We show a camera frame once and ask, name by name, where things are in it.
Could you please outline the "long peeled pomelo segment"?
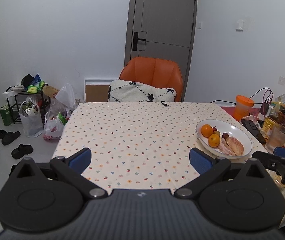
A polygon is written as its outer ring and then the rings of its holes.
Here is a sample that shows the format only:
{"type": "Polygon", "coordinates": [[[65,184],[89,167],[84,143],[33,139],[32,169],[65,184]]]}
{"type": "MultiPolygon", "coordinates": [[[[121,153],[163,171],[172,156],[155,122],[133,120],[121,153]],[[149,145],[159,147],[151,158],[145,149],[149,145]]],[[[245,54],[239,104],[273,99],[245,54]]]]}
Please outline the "long peeled pomelo segment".
{"type": "Polygon", "coordinates": [[[226,143],[225,139],[223,138],[220,139],[220,144],[218,146],[218,149],[226,155],[236,156],[234,151],[230,148],[230,146],[226,143]]]}

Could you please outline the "large orange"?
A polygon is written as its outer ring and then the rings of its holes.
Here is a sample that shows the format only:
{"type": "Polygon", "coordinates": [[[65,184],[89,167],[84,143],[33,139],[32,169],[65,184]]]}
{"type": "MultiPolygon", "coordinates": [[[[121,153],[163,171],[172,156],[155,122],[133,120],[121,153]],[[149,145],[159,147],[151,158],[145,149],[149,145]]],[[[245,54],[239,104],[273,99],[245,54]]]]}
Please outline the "large orange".
{"type": "Polygon", "coordinates": [[[201,134],[205,137],[205,138],[208,138],[210,137],[214,132],[214,129],[208,125],[208,124],[205,124],[201,127],[201,134]]]}
{"type": "Polygon", "coordinates": [[[209,138],[208,138],[208,145],[212,148],[217,148],[220,144],[220,136],[213,133],[209,138]]]}

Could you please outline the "short peeled pomelo segment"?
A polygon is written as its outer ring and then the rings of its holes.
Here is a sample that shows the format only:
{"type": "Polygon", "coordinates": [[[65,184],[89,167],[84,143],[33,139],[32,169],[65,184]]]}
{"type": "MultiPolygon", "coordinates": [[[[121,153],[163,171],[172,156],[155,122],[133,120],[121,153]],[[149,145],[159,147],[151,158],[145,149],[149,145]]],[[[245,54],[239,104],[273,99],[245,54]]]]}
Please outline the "short peeled pomelo segment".
{"type": "Polygon", "coordinates": [[[234,137],[228,137],[226,139],[227,145],[232,149],[236,156],[241,156],[244,154],[243,144],[234,137]]]}

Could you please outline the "dark red small fruit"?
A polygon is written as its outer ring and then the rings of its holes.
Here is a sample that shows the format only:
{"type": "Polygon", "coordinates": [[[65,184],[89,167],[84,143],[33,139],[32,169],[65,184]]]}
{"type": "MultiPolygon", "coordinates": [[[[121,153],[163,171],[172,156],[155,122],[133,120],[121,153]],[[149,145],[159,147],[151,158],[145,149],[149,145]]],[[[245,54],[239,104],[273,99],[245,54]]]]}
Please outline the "dark red small fruit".
{"type": "Polygon", "coordinates": [[[223,133],[222,137],[223,137],[223,139],[226,140],[229,137],[229,134],[228,133],[223,133]]]}

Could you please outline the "ribbed clear glass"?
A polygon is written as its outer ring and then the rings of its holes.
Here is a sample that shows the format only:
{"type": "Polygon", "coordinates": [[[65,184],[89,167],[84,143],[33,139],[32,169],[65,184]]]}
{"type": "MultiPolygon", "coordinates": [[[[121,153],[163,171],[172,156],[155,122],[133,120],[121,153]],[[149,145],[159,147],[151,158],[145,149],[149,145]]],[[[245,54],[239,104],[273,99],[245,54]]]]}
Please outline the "ribbed clear glass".
{"type": "Polygon", "coordinates": [[[273,151],[276,147],[283,147],[284,144],[285,127],[274,125],[265,146],[267,152],[273,154],[273,151]]]}

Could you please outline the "yellow plastic jar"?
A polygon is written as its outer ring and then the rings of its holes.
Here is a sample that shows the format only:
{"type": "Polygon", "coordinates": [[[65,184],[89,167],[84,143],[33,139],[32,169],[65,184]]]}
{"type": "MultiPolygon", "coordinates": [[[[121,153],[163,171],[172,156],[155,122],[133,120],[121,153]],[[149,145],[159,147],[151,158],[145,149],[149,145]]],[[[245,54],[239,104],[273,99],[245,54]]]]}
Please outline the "yellow plastic jar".
{"type": "Polygon", "coordinates": [[[270,118],[269,116],[266,117],[264,120],[262,129],[261,129],[262,135],[264,136],[265,139],[268,139],[270,137],[274,126],[277,127],[279,126],[279,124],[274,119],[270,118]]]}

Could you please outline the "white Sweet bowl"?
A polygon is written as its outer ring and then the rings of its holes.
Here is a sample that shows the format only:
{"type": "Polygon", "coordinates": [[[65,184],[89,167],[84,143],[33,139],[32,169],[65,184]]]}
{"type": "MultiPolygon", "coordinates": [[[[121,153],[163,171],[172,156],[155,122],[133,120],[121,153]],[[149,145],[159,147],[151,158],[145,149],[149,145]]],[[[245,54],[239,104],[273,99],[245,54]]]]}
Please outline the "white Sweet bowl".
{"type": "Polygon", "coordinates": [[[239,159],[250,157],[252,142],[238,127],[221,120],[202,120],[196,135],[203,147],[217,157],[239,159]]]}

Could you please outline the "red-printed white plastic bag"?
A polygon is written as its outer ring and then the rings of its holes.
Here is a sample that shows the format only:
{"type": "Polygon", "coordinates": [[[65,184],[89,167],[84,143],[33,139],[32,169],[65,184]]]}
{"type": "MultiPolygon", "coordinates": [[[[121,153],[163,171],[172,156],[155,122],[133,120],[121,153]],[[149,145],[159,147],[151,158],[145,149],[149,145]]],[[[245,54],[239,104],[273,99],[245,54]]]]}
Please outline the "red-printed white plastic bag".
{"type": "Polygon", "coordinates": [[[44,130],[42,133],[45,140],[57,140],[61,137],[67,119],[62,113],[49,110],[45,115],[44,130]]]}

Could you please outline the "orange lidded cup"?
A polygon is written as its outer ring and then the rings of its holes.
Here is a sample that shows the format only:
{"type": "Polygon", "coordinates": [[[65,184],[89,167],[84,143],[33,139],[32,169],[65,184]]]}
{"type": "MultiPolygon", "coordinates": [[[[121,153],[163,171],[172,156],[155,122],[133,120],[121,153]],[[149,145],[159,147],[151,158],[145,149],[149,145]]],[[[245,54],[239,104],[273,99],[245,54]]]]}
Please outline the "orange lidded cup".
{"type": "Polygon", "coordinates": [[[236,100],[236,105],[233,117],[237,121],[240,121],[242,118],[249,116],[249,111],[254,106],[254,101],[243,95],[237,95],[235,100],[236,100]]]}

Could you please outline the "floral white tablecloth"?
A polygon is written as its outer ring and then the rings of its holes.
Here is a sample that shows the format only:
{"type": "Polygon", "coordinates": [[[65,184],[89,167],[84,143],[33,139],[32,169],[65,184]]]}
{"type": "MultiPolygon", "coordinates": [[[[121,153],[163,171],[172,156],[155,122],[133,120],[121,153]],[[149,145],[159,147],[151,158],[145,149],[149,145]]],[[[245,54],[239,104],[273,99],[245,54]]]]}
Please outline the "floral white tablecloth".
{"type": "Polygon", "coordinates": [[[81,103],[64,127],[54,156],[70,157],[91,150],[83,172],[107,192],[114,189],[175,191],[198,177],[189,152],[203,149],[196,125],[221,120],[241,127],[213,103],[81,103]]]}

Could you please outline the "clear plastic bag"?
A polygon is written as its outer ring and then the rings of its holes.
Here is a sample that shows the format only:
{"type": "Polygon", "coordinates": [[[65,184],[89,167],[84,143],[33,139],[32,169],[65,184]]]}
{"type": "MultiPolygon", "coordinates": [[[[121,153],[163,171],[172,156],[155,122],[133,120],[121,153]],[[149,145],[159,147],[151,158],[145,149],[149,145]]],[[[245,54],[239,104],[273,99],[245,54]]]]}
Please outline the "clear plastic bag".
{"type": "Polygon", "coordinates": [[[55,99],[66,106],[71,111],[76,109],[76,99],[72,86],[65,84],[56,94],[55,99]]]}

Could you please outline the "white framed cork board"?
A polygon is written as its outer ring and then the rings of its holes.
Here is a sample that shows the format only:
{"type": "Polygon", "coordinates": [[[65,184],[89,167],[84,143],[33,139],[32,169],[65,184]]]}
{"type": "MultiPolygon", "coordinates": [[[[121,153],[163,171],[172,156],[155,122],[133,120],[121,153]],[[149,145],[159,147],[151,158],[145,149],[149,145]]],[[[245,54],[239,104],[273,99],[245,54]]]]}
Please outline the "white framed cork board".
{"type": "Polygon", "coordinates": [[[113,79],[85,79],[85,102],[107,102],[109,85],[112,81],[113,79]]]}

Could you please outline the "green box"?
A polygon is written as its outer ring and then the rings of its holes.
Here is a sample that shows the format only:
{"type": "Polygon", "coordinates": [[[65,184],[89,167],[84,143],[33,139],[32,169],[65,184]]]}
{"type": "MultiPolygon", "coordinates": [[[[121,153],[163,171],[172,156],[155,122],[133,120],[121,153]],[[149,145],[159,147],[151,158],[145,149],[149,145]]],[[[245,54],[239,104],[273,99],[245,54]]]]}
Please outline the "green box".
{"type": "Polygon", "coordinates": [[[0,115],[5,126],[10,126],[13,123],[8,105],[3,105],[0,107],[0,115]]]}

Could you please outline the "black metal shelf rack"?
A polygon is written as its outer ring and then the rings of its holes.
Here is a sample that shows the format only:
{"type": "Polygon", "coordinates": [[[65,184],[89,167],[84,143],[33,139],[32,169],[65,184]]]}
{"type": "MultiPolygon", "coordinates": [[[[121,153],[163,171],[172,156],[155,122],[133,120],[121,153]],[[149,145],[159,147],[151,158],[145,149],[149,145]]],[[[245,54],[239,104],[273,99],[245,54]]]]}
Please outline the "black metal shelf rack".
{"type": "Polygon", "coordinates": [[[17,85],[8,87],[3,93],[7,100],[8,111],[13,124],[21,124],[19,116],[19,108],[26,102],[36,102],[40,108],[40,116],[42,122],[45,121],[45,114],[49,108],[50,99],[44,95],[43,88],[47,86],[47,83],[39,82],[34,86],[30,85],[25,88],[23,85],[17,85]]]}

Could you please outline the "white black-patterned cushion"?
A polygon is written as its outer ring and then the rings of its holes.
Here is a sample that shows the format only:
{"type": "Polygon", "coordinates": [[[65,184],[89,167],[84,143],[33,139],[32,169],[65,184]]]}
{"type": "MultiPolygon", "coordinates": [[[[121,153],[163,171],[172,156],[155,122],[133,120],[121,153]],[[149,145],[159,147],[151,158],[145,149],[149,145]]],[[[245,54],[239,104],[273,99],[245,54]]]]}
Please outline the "white black-patterned cushion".
{"type": "Polygon", "coordinates": [[[114,80],[108,89],[108,102],[174,102],[174,88],[156,88],[135,81],[114,80]]]}

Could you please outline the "orange leather chair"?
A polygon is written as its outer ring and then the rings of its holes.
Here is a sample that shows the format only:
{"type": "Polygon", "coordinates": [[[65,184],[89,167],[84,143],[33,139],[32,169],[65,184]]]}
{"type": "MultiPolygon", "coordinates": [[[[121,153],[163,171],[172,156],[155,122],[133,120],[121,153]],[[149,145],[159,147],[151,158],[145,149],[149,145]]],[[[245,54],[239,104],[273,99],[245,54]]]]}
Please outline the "orange leather chair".
{"type": "Polygon", "coordinates": [[[135,57],[123,68],[119,79],[135,81],[156,88],[173,88],[175,101],[182,99],[183,77],[174,61],[150,57],[135,57]]]}

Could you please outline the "grey door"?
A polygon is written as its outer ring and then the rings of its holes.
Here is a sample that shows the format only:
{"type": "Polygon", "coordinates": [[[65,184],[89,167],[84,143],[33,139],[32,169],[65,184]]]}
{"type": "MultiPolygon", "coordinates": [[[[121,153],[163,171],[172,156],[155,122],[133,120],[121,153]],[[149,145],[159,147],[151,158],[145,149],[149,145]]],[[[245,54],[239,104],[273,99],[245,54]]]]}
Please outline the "grey door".
{"type": "Polygon", "coordinates": [[[195,37],[197,0],[129,0],[125,63],[134,57],[153,57],[178,64],[187,85],[195,37]],[[132,51],[138,32],[137,51],[132,51]]]}

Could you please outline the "white wall device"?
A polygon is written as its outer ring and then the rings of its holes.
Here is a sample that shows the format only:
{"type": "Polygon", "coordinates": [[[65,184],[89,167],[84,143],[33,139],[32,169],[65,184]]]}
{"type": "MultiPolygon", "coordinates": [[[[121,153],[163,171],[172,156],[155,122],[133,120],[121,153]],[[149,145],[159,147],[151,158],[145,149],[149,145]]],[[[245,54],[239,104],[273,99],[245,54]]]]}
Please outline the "white wall device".
{"type": "Polygon", "coordinates": [[[244,31],[245,21],[242,19],[237,20],[236,22],[236,31],[244,31]]]}

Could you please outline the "white wall switch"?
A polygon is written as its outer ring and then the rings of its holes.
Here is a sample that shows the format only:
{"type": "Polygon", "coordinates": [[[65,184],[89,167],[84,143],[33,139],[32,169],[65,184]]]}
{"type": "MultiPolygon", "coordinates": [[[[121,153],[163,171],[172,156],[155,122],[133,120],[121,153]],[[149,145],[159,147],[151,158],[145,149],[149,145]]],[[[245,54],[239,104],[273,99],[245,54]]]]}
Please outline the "white wall switch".
{"type": "Polygon", "coordinates": [[[197,29],[202,29],[202,22],[197,23],[197,29]]]}

